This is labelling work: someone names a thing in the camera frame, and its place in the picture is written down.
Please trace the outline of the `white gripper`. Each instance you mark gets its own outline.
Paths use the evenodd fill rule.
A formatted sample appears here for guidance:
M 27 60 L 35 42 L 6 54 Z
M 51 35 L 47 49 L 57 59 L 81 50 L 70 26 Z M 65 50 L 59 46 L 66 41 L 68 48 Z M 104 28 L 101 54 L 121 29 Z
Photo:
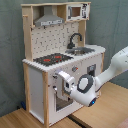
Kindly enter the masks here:
M 75 78 L 62 70 L 57 70 L 55 75 L 57 76 L 57 97 L 67 100 L 75 86 Z

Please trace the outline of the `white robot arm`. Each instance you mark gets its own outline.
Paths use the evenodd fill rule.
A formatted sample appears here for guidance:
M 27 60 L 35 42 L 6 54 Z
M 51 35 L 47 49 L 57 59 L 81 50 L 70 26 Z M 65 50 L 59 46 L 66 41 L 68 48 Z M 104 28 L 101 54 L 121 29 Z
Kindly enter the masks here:
M 75 78 L 66 72 L 59 70 L 56 74 L 60 76 L 66 84 L 64 92 L 76 102 L 90 107 L 96 102 L 96 93 L 110 79 L 128 70 L 128 46 L 117 52 L 111 59 L 110 66 L 101 74 L 93 77 L 84 74 L 80 77 L 78 84 Z

